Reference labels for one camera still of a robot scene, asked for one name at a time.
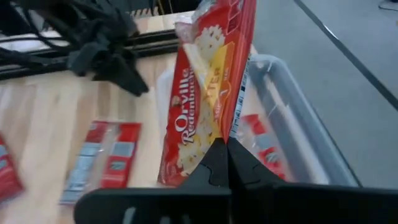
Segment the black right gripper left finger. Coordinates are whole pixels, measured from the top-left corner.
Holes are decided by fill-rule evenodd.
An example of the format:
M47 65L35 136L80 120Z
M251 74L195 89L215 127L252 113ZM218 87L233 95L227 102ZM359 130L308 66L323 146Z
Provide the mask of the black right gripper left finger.
M216 138L203 159L179 188L229 188L228 148L222 138Z

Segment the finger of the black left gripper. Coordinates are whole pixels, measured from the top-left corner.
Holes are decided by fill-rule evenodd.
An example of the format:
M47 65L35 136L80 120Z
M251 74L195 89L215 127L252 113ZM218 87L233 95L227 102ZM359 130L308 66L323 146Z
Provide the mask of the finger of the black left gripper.
M124 81L125 67L120 57L113 57L104 62L95 70L93 81L107 81L116 85L122 85Z
M134 96L141 96L149 91L147 84L136 69L135 62L122 59L120 69L119 86L122 89Z

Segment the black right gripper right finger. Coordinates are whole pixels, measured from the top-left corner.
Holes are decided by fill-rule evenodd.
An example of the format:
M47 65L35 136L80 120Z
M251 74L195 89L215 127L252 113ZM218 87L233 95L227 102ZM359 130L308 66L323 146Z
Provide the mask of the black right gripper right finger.
M235 138L228 139L228 169L231 189L258 189L285 183Z

